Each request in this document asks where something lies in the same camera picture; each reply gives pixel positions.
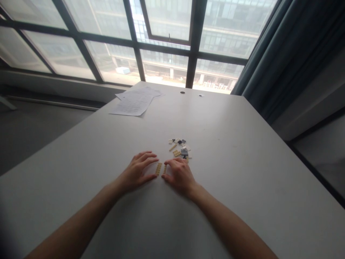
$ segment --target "blue curtain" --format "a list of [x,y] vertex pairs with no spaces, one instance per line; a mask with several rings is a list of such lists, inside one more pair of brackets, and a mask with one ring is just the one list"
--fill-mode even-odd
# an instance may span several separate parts
[[344,46],[344,0],[282,0],[232,94],[271,124]]

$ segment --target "window pane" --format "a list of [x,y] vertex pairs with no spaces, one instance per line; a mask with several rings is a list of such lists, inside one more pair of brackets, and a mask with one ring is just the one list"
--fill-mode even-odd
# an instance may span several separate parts
[[149,39],[148,34],[147,34],[147,30],[146,30],[145,21],[144,21],[143,11],[141,9],[140,1],[139,0],[130,0],[130,7],[132,10],[132,16],[133,16],[133,21],[134,21],[134,26],[135,26],[135,32],[137,34],[137,40],[139,42],[144,42],[144,43],[149,43],[149,44],[154,44],[154,45],[160,45],[160,46],[174,47],[174,48],[184,49],[184,50],[190,50],[190,46]]
[[166,5],[146,0],[145,4],[152,35],[189,40],[192,0],[170,0]]
[[58,74],[95,80],[72,38],[25,31]]
[[131,39],[123,0],[65,0],[80,31]]
[[0,56],[11,67],[50,73],[45,64],[12,28],[0,27]]
[[230,94],[244,66],[198,59],[193,89]]
[[140,52],[147,82],[186,87],[188,57],[149,50]]
[[94,41],[85,43],[105,81],[126,85],[140,81],[133,48]]
[[208,0],[200,51],[249,58],[276,2]]
[[67,29],[51,0],[0,0],[0,3],[16,21]]

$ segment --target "paper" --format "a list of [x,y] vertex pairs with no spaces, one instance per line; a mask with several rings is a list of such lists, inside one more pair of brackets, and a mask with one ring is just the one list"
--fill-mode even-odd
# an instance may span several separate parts
[[111,109],[110,114],[140,116],[147,110],[153,99],[153,95],[126,96],[119,104]]
[[133,91],[125,91],[123,93],[120,94],[115,94],[117,96],[117,98],[119,98],[120,100],[126,99],[130,96],[133,95],[152,95],[153,97],[158,97],[158,96],[162,96],[163,94],[161,93],[161,91],[159,90],[153,90],[150,87],[144,87],[144,88],[140,88],[138,90],[133,90]]

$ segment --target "table surface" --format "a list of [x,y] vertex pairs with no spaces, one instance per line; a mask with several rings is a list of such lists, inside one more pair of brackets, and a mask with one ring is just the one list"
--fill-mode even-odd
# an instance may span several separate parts
[[[145,82],[132,89],[144,86],[165,96],[141,117],[110,115],[115,99],[0,178],[2,242],[13,258],[35,248],[136,153],[172,158],[175,137],[192,149],[195,179],[279,258],[345,257],[344,209],[245,98]],[[198,208],[161,178],[123,197],[83,255],[163,257],[228,255]]]

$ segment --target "gray floor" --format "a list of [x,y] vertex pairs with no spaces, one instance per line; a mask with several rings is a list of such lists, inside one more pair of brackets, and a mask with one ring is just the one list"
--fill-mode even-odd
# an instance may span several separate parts
[[0,104],[0,176],[91,115],[92,111],[11,101]]

